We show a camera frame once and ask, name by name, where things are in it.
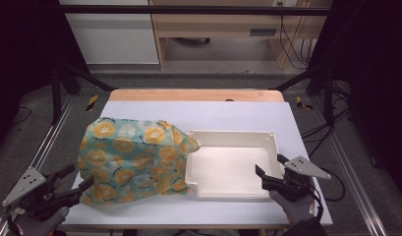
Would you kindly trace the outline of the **green orange-print cloth bag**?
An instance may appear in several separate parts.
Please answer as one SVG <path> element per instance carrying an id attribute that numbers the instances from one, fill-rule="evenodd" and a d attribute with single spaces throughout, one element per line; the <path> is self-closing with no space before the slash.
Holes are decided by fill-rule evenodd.
<path id="1" fill-rule="evenodd" d="M 101 117 L 86 127 L 80 145 L 80 175 L 94 179 L 81 202 L 115 205 L 185 195 L 187 157 L 200 147 L 194 135 L 164 120 Z"/>

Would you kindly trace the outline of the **light wooden desk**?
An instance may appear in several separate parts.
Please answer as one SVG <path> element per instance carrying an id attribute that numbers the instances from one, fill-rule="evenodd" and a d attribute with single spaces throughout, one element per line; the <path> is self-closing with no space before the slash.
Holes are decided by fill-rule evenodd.
<path id="1" fill-rule="evenodd" d="M 147 0 L 151 6 L 237 6 L 329 8 L 333 0 Z M 268 40 L 277 66 L 283 69 L 294 55 L 294 45 L 301 39 L 317 39 L 325 16 L 256 15 L 164 15 L 152 16 L 157 51 L 166 55 L 169 38 L 217 38 L 257 36 Z"/>

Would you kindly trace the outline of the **person's left hand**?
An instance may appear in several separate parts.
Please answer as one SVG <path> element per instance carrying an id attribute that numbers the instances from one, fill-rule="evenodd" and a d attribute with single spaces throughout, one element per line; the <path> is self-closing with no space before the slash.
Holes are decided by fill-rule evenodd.
<path id="1" fill-rule="evenodd" d="M 66 220 L 70 209 L 62 206 L 48 219 L 40 221 L 31 217 L 23 208 L 17 207 L 6 218 L 10 230 L 17 236 L 49 236 Z"/>

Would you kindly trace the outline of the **wooden table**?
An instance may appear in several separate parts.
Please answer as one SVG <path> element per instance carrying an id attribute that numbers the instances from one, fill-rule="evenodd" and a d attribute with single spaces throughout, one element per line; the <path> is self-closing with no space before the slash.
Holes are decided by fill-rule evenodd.
<path id="1" fill-rule="evenodd" d="M 270 101 L 283 102 L 278 90 L 268 89 L 115 89 L 109 101 Z"/>

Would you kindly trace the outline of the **black horizontal frame bar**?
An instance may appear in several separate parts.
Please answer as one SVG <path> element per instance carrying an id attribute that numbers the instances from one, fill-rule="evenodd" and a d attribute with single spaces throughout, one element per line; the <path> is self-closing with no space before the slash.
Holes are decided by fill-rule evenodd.
<path id="1" fill-rule="evenodd" d="M 269 15 L 328 16 L 329 8 L 230 7 L 230 6 L 125 6 L 61 5 L 57 9 L 69 14 L 178 14 L 178 15 Z"/>

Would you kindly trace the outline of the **black metal stand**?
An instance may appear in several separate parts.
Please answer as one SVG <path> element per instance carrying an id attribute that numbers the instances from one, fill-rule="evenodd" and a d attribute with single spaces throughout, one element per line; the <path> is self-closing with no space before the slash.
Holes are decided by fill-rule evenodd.
<path id="1" fill-rule="evenodd" d="M 324 89 L 323 99 L 323 117 L 327 124 L 332 127 L 334 125 L 333 115 L 333 74 L 328 66 L 314 66 L 307 69 L 305 72 L 297 75 L 293 79 L 272 88 L 272 90 L 284 91 L 292 85 L 303 81 L 304 79 L 310 79 L 310 82 L 306 88 L 308 95 L 316 95 L 321 89 Z"/>
<path id="2" fill-rule="evenodd" d="M 66 76 L 58 76 L 59 72 L 67 71 L 68 73 L 72 74 L 73 77 L 69 78 Z M 65 89 L 68 91 L 69 94 L 77 94 L 81 87 L 79 86 L 78 82 L 76 81 L 76 77 L 80 77 L 85 79 L 87 82 L 97 86 L 100 89 L 105 91 L 113 91 L 115 88 L 98 80 L 97 78 L 93 77 L 90 72 L 85 72 L 72 64 L 59 64 L 54 67 L 51 74 L 51 87 L 52 87 L 52 103 L 53 103 L 53 119 L 52 125 L 55 125 L 58 120 L 61 118 L 62 115 L 62 104 L 61 104 L 61 90 L 60 84 L 63 84 Z"/>

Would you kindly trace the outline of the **aluminium floor rail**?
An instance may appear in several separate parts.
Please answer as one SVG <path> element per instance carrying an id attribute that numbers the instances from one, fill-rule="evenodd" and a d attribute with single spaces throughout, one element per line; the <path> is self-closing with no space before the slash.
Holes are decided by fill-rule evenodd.
<path id="1" fill-rule="evenodd" d="M 55 125 L 51 125 L 44 140 L 41 142 L 37 152 L 35 153 L 31 163 L 25 169 L 23 174 L 17 179 L 11 187 L 4 201 L 2 202 L 3 212 L 0 214 L 0 236 L 7 236 L 9 226 L 6 218 L 17 207 L 20 207 L 22 197 L 30 194 L 33 190 L 41 186 L 46 179 L 39 173 L 41 166 L 46 160 L 66 118 L 68 117 L 76 97 L 67 95 L 62 106 L 61 118 Z"/>
<path id="2" fill-rule="evenodd" d="M 334 101 L 332 101 L 331 104 L 327 106 L 328 108 L 333 108 L 333 116 L 335 117 L 340 113 L 340 111 L 347 110 L 348 107 L 346 106 L 346 103 L 345 101 L 343 101 L 343 99 L 333 99 Z M 324 101 L 322 101 L 321 97 L 312 96 L 311 101 L 315 105 L 316 114 L 318 115 L 320 120 L 322 122 L 327 121 L 327 118 L 325 118 L 324 115 L 324 110 L 327 110 L 327 108 L 324 108 Z M 370 232 L 370 235 L 387 236 L 385 227 L 379 215 L 377 214 L 373 203 L 365 187 L 363 186 L 362 181 L 360 180 L 356 170 L 352 166 L 352 163 L 348 158 L 344 147 L 341 145 L 340 140 L 335 133 L 336 131 L 339 131 L 339 128 L 334 128 L 334 130 L 331 131 L 330 135 L 328 135 L 327 139 L 329 140 L 330 146 L 334 153 L 334 157 L 342 171 L 344 181 L 347 183 L 347 186 L 349 188 L 349 192 L 347 193 L 351 193 L 353 200 L 356 203 L 357 208 L 361 214 L 361 217 Z"/>

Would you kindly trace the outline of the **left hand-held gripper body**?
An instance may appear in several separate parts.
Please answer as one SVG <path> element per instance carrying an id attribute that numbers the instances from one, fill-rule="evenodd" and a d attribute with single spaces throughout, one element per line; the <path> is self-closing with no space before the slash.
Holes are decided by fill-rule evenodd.
<path id="1" fill-rule="evenodd" d="M 51 174 L 41 174 L 30 166 L 3 201 L 5 212 L 26 214 L 44 220 L 61 207 L 70 207 L 72 204 L 69 196 L 56 194 L 55 184 L 58 179 L 72 172 L 72 166 L 64 166 Z"/>

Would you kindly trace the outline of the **white cabinet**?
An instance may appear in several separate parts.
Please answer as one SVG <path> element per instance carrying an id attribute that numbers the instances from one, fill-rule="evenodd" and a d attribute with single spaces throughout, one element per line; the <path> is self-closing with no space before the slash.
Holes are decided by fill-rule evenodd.
<path id="1" fill-rule="evenodd" d="M 67 14 L 88 64 L 158 64 L 150 14 Z"/>

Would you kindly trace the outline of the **person's right hand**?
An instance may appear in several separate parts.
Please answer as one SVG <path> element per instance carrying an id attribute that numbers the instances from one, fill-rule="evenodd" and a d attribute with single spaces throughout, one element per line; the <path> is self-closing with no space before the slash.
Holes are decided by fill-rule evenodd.
<path id="1" fill-rule="evenodd" d="M 315 218 L 311 213 L 311 205 L 315 202 L 312 195 L 306 195 L 295 202 L 287 200 L 274 190 L 269 192 L 269 196 L 282 207 L 291 226 Z"/>

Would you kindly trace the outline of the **black curtain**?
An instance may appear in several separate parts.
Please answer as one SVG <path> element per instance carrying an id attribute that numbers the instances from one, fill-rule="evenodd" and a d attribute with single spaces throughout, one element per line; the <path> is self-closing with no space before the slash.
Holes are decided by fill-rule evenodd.
<path id="1" fill-rule="evenodd" d="M 26 5 L 61 5 L 60 0 L 21 0 Z M 49 51 L 32 37 L 24 26 L 17 0 L 0 0 L 0 145 L 19 110 L 21 98 L 28 92 L 50 85 L 52 63 Z M 89 73 L 69 22 L 60 12 L 33 12 L 54 42 L 56 50 L 78 69 Z"/>
<path id="2" fill-rule="evenodd" d="M 329 58 L 351 88 L 351 108 L 374 156 L 402 194 L 402 0 L 333 0 L 314 58 Z"/>

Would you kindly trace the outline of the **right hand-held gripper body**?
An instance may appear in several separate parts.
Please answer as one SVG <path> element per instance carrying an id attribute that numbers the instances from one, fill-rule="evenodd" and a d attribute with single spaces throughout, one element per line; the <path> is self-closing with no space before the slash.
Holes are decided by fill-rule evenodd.
<path id="1" fill-rule="evenodd" d="M 312 177 L 330 180 L 331 175 L 302 156 L 289 160 L 284 166 L 281 179 L 268 176 L 261 180 L 261 187 L 268 192 L 274 190 L 291 202 L 295 202 L 311 192 Z"/>

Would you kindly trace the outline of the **white plastic tray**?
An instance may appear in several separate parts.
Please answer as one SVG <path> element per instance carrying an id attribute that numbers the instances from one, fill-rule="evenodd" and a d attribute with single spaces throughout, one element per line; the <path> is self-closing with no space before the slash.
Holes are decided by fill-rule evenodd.
<path id="1" fill-rule="evenodd" d="M 208 200 L 264 200 L 268 191 L 256 174 L 281 179 L 278 146 L 271 132 L 193 131 L 201 144 L 187 157 L 186 183 Z"/>

